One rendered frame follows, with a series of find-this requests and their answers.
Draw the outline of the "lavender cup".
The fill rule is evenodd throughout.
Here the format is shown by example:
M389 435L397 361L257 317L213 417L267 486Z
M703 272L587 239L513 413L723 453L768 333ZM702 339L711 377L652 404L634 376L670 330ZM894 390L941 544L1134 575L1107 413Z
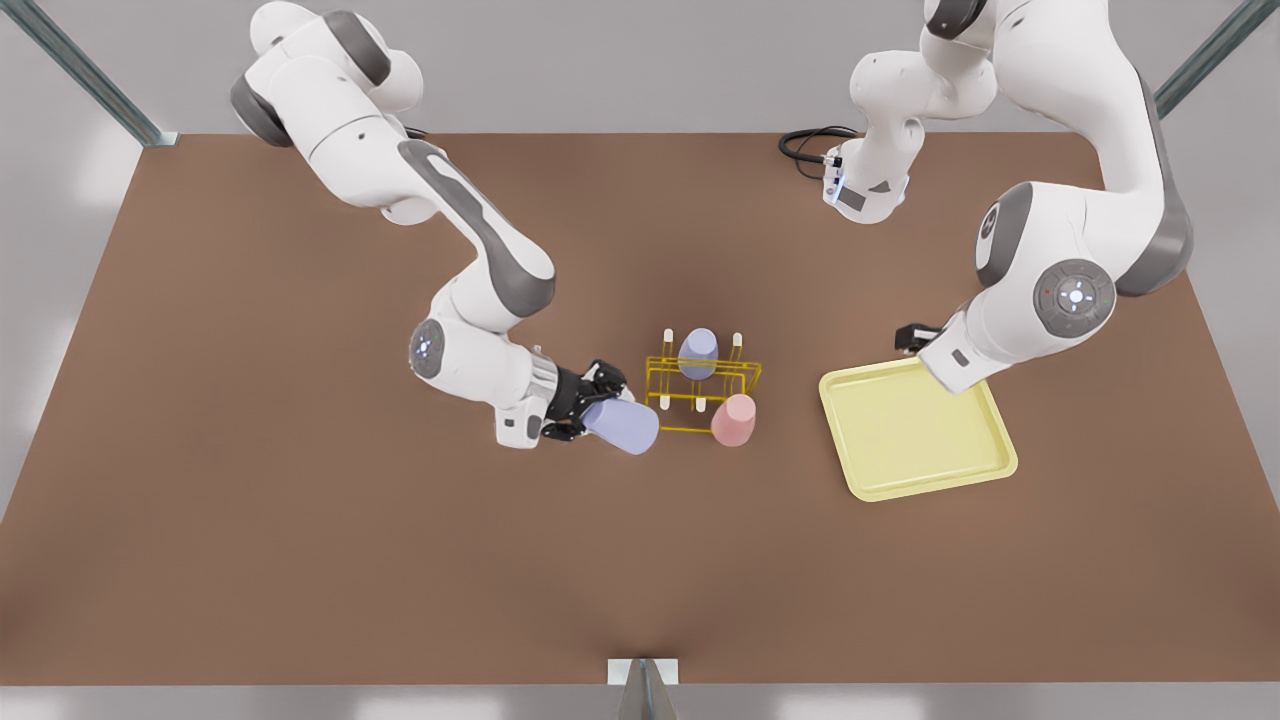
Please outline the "lavender cup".
M680 372L694 382L707 380L716 373L719 345L716 333L708 328L691 331L677 354Z
M645 454L660 430L659 418L652 407L625 398L593 404L581 420L594 436L632 455Z

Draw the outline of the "pale yellow square tray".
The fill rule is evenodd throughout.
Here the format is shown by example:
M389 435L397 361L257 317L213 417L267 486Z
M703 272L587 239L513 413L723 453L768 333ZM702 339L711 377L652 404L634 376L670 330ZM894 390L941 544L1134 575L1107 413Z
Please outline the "pale yellow square tray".
M986 382L950 393L915 357L826 373L820 402L864 502L1004 479L1018 454Z

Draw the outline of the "pink cup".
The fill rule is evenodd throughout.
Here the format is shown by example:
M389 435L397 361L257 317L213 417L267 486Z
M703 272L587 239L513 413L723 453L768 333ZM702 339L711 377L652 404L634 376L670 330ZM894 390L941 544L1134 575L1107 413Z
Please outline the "pink cup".
M756 404L750 395L732 395L716 410L710 430L726 447L740 447L750 441L756 424Z

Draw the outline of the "silver frame post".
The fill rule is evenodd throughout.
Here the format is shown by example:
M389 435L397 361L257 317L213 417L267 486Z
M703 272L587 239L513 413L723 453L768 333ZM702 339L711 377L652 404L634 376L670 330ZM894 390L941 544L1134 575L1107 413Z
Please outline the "silver frame post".
M1155 92L1162 120L1277 9L1280 0L1242 0Z
M180 135L156 127L35 0L0 0L0 10L141 146L177 145Z
M678 684L677 659L609 659L608 685L622 685L618 720L678 720L668 685Z

